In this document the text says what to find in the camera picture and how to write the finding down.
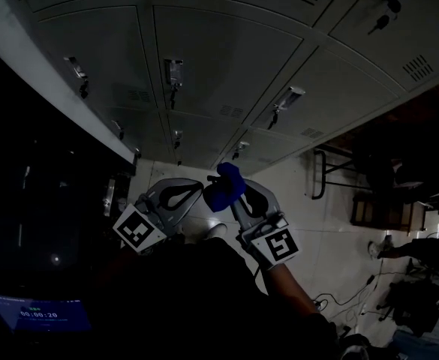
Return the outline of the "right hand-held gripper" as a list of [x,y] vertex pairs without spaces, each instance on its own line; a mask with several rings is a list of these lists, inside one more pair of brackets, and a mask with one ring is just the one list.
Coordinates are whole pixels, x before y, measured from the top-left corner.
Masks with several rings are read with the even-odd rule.
[[[241,229],[236,239],[259,267],[270,270],[300,253],[299,237],[289,229],[273,192],[249,179],[245,185],[245,201],[238,199],[230,206]],[[268,219],[251,227],[251,218]]]

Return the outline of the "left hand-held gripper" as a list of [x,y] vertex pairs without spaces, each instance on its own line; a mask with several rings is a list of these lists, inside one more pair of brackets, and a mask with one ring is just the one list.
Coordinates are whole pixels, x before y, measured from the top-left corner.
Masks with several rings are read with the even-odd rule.
[[166,178],[156,182],[134,204],[128,204],[113,226],[121,240],[142,254],[175,234],[176,225],[203,193],[200,181]]

